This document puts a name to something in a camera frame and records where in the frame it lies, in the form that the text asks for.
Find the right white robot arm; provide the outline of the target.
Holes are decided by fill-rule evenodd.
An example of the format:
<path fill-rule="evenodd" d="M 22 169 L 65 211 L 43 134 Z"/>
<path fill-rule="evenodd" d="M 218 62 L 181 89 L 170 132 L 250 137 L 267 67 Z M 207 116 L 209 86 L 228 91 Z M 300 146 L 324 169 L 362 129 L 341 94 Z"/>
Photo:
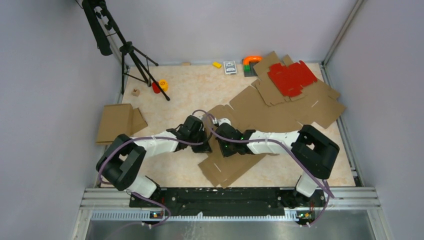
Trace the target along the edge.
<path fill-rule="evenodd" d="M 327 180 L 330 178 L 340 147 L 312 125 L 289 132 L 263 132 L 234 128 L 227 118 L 216 122 L 211 133 L 216 137 L 221 154 L 239 155 L 288 154 L 303 170 L 297 181 L 293 200 L 299 206 L 307 206 L 321 188 L 330 198 L 334 197 Z"/>

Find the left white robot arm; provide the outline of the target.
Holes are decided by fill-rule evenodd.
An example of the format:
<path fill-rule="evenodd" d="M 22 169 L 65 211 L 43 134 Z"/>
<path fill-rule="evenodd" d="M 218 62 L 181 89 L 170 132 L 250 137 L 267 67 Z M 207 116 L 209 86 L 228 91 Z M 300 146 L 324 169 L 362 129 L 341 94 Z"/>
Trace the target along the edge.
<path fill-rule="evenodd" d="M 96 164 L 96 170 L 119 191 L 137 193 L 149 207 L 160 202 L 160 186 L 141 175 L 143 160 L 164 153 L 174 153 L 191 147 L 194 153 L 211 153 L 212 148 L 203 121 L 189 115 L 176 128 L 146 137 L 118 135 Z"/>

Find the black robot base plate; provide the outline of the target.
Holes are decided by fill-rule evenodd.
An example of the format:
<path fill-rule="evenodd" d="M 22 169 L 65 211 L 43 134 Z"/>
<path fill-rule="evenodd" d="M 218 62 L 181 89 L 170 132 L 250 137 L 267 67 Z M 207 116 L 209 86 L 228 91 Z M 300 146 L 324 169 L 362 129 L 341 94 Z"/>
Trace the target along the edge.
<path fill-rule="evenodd" d="M 129 207 L 155 208 L 150 219 L 162 217 L 283 217 L 290 210 L 299 224 L 315 220 L 315 211 L 328 204 L 323 190 L 315 190 L 307 197 L 293 187 L 168 187 L 143 199 L 129 192 Z"/>

